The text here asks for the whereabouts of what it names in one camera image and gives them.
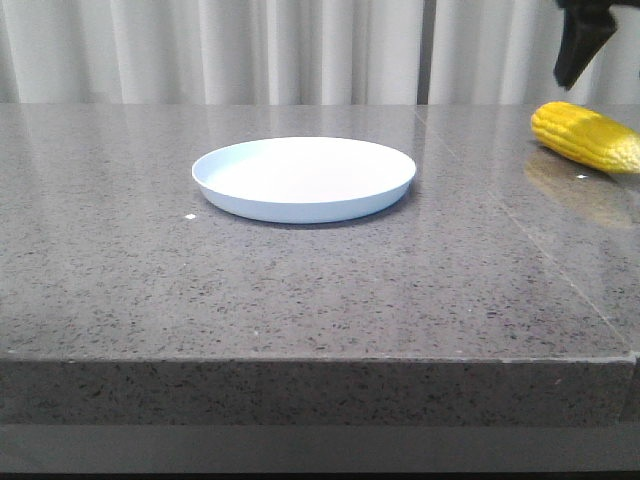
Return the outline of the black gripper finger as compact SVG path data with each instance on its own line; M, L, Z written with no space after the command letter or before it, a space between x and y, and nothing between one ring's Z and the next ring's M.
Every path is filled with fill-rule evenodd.
M560 0L563 33L554 67L557 84L571 90L586 67L617 31L610 12L614 1Z

